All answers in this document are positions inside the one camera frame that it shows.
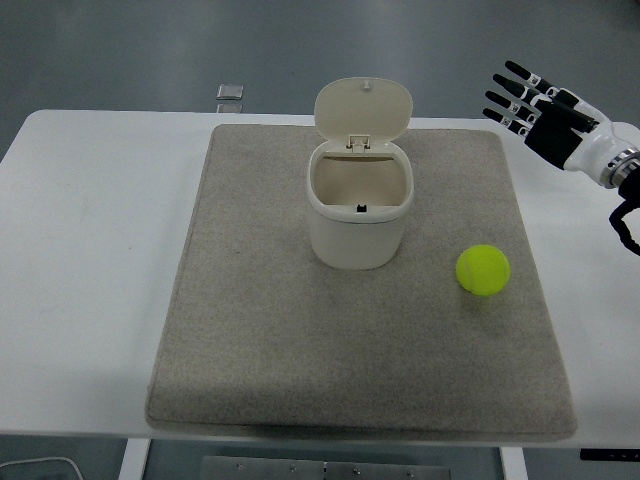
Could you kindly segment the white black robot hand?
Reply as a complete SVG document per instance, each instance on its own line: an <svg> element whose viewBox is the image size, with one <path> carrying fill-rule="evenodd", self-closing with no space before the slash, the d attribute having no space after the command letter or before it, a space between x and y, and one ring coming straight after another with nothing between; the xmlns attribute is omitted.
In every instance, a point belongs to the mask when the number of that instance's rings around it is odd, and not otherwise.
<svg viewBox="0 0 640 480"><path fill-rule="evenodd" d="M639 145L617 134L600 110L513 61L506 61L505 67L517 78L493 75L502 91L485 93L494 106L483 114L547 163L583 172L599 185L614 188L616 172L639 162Z"/></svg>

